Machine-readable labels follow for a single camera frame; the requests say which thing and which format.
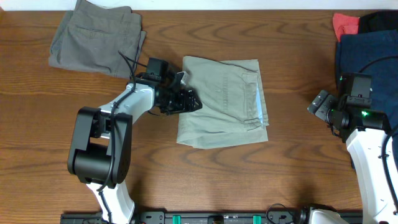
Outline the light khaki shorts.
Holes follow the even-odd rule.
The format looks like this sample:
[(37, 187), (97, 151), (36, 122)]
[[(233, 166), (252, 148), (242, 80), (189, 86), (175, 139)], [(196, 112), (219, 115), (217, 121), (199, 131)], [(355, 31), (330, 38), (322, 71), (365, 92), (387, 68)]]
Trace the light khaki shorts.
[(214, 149), (268, 140), (269, 117), (258, 60), (185, 56), (183, 71), (202, 107), (180, 114), (177, 143)]

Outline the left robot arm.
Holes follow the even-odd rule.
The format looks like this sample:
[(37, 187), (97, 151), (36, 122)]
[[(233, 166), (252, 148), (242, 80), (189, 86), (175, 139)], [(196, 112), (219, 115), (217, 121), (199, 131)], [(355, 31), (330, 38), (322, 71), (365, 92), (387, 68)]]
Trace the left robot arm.
[(61, 223), (132, 223), (135, 203), (125, 178), (131, 162), (133, 124), (154, 107), (164, 115), (201, 109), (197, 93), (187, 86), (186, 71), (176, 72), (157, 58), (150, 58), (144, 68), (109, 103), (78, 111), (67, 168), (94, 193), (101, 210), (64, 214)]

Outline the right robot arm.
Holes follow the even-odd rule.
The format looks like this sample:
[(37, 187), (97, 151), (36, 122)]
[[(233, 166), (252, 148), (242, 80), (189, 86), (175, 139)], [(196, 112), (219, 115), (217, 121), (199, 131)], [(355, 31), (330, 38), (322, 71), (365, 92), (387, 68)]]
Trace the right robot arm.
[(322, 90), (308, 111), (346, 144), (363, 205), (363, 223), (397, 223), (397, 167), (387, 115), (371, 109), (369, 75), (344, 73), (338, 96)]

